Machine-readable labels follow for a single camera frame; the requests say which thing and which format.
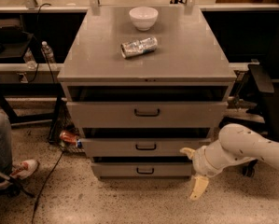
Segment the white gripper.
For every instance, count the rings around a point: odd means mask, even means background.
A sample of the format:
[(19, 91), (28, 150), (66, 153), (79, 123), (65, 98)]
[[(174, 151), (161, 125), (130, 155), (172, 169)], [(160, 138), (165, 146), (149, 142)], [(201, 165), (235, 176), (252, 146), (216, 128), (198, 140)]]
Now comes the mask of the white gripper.
[(196, 151), (190, 147), (183, 147), (180, 152), (187, 155), (193, 162), (193, 168), (197, 173), (190, 180), (189, 198), (197, 201), (206, 191), (209, 184), (209, 178), (215, 175), (213, 166), (208, 162), (205, 156), (205, 146)]

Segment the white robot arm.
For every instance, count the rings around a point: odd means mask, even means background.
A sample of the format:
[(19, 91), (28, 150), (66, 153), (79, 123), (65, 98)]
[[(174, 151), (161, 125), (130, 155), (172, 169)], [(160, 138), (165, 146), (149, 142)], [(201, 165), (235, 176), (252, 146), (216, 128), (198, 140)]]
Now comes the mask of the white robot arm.
[(206, 191), (209, 179), (225, 168), (260, 160), (279, 170), (279, 142), (240, 124), (224, 126), (215, 142), (198, 149), (183, 147), (180, 152), (192, 160), (193, 175), (189, 198), (198, 200)]

